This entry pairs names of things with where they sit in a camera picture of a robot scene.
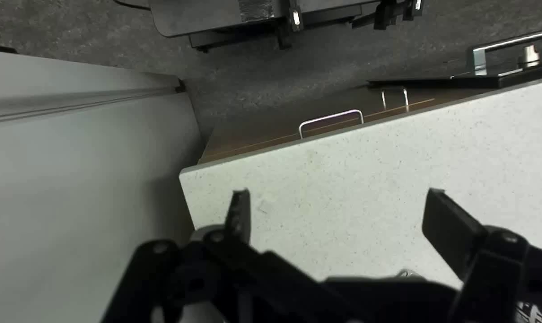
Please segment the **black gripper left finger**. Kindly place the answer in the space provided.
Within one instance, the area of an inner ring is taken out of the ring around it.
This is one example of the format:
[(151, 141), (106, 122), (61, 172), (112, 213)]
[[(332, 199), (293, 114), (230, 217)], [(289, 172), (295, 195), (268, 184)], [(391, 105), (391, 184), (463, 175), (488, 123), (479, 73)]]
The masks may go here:
[(235, 190), (225, 220), (225, 231), (243, 242), (252, 236), (252, 197), (248, 190)]

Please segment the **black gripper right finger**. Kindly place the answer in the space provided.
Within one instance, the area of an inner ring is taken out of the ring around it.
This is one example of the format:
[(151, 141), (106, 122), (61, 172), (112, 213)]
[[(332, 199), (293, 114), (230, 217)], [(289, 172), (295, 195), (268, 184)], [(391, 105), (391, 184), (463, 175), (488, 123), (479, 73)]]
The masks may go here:
[(445, 190), (429, 188), (422, 233), (435, 251), (465, 281), (487, 242), (487, 227)]

